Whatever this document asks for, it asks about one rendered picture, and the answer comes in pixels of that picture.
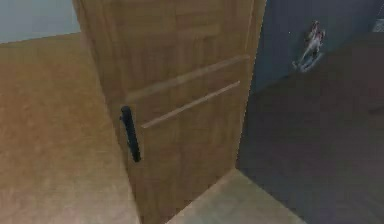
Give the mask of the brown wooden room door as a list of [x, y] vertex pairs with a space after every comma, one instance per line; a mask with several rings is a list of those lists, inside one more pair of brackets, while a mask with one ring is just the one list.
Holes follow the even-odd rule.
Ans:
[[[140, 224], [166, 224], [234, 169], [266, 0], [72, 0]], [[141, 161], [120, 121], [132, 111]]]

